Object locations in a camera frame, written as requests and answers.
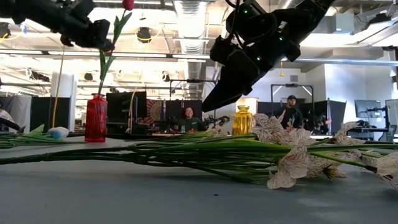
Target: red patterned fabric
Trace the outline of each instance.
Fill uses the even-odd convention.
[[[155,121],[160,121],[160,114],[162,112],[162,100],[147,100],[147,117],[139,118],[138,123],[153,124]]]

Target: gray table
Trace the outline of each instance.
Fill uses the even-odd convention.
[[[0,151],[0,157],[124,144],[108,139],[105,144],[20,147]],[[268,190],[195,170],[122,162],[0,166],[0,223],[395,223],[398,192],[355,167],[344,170],[349,179],[300,179],[292,189]]]

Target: red vase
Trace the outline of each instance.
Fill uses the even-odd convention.
[[[85,141],[105,142],[108,102],[102,94],[93,95],[93,99],[87,101]]]

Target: yellow vase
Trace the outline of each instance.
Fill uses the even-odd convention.
[[[239,111],[235,113],[232,135],[249,134],[254,124],[253,114],[249,112],[249,106],[238,106]]]

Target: baseball cap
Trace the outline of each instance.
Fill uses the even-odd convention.
[[[288,98],[288,100],[297,100],[296,97],[294,95],[290,95]]]

